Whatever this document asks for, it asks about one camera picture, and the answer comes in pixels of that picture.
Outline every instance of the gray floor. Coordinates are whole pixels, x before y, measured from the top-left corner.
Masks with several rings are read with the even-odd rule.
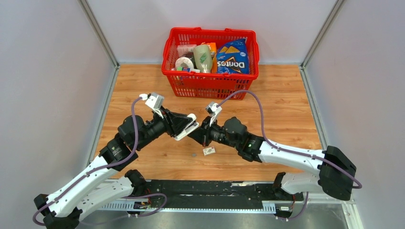
[[[96,211],[85,222],[104,222],[125,212]],[[346,220],[339,204],[310,204],[304,214],[290,222],[276,220],[273,215],[231,213],[173,213],[160,212],[138,219],[121,219],[97,227],[79,225],[78,229],[347,229]]]

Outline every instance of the chip bag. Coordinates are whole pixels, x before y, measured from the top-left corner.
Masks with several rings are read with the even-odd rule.
[[[226,43],[216,55],[217,73],[249,74],[249,59],[244,39]]]

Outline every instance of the wooden floor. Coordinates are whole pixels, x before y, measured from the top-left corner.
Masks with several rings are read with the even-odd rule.
[[[261,65],[260,75],[250,90],[257,94],[264,108],[266,135],[270,139],[302,148],[320,148],[320,141],[312,118],[304,85],[296,65]],[[176,97],[160,65],[122,65],[112,94],[104,126],[97,146],[98,151],[117,133],[117,127],[131,114],[130,107],[141,93],[157,92],[165,97],[163,106],[173,112],[194,113],[197,121],[208,115],[205,107],[217,99]],[[254,98],[246,95],[242,101],[227,101],[218,124],[236,114],[248,131],[261,135],[260,112]],[[151,120],[152,113],[143,102],[135,112],[143,120]],[[277,164],[247,162],[228,146],[212,142],[216,154],[204,156],[203,147],[186,137],[176,142],[163,135],[138,152],[139,158],[121,171],[137,169],[146,179],[201,179],[273,181],[278,172],[299,172],[298,169]]]

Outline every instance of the small white block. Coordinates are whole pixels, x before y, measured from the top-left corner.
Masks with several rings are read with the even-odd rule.
[[[210,155],[210,154],[214,154],[215,153],[215,148],[214,146],[205,148],[202,150],[204,152],[204,156]]]

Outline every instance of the white tape roll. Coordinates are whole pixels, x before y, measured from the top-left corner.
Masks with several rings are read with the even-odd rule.
[[[183,68],[194,68],[194,64],[192,61],[187,57],[180,57],[176,60],[176,68],[183,67]]]

